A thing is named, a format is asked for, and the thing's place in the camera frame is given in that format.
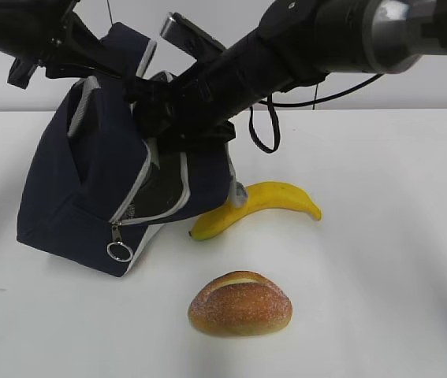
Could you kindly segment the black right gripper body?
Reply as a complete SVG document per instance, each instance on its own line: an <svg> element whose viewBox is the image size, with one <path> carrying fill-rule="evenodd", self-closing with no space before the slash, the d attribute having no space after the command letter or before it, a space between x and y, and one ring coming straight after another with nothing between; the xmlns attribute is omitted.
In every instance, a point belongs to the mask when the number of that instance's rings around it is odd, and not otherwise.
<svg viewBox="0 0 447 378"><path fill-rule="evenodd" d="M196 69L187 76L130 79L124 97L145 139L172 150L212 150L235 139L233 70Z"/></svg>

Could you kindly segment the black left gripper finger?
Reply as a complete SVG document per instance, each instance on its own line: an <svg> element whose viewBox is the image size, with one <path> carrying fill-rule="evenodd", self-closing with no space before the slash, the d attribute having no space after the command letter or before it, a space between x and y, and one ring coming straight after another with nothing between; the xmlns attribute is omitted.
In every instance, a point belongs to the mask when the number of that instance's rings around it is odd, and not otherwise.
<svg viewBox="0 0 447 378"><path fill-rule="evenodd" d="M131 76L131 65L127 51L106 45L97 38L84 38L84 76L102 73L116 78Z"/></svg>

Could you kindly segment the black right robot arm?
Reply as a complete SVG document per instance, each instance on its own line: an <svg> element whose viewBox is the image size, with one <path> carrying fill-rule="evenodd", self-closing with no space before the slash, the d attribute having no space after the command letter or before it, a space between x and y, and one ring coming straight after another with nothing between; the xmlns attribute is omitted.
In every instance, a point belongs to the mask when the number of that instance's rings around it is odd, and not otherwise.
<svg viewBox="0 0 447 378"><path fill-rule="evenodd" d="M171 13L162 37L195 63L168 83L133 80L133 119L147 138L207 145L233 138L229 120L276 92L335 72L399 74L447 55L447 1L276 1L231 47Z"/></svg>

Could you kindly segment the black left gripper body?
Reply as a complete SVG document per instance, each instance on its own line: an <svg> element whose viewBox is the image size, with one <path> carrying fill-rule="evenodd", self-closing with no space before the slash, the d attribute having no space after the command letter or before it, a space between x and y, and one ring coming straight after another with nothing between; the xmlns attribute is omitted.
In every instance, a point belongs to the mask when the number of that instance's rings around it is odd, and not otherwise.
<svg viewBox="0 0 447 378"><path fill-rule="evenodd" d="M14 57L7 83L21 89L28 87L39 67L51 79L86 77L101 67L100 42L73 7L48 11L16 31L6 46Z"/></svg>

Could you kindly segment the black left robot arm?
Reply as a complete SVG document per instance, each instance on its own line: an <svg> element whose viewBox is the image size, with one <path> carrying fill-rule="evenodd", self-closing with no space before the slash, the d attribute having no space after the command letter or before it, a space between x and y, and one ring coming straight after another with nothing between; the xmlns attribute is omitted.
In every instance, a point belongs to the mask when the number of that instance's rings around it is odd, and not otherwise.
<svg viewBox="0 0 447 378"><path fill-rule="evenodd" d="M38 67L46 77L125 76L124 54L106 47L74 12L75 1L0 1L0 52L14 58L8 84L28 87Z"/></svg>

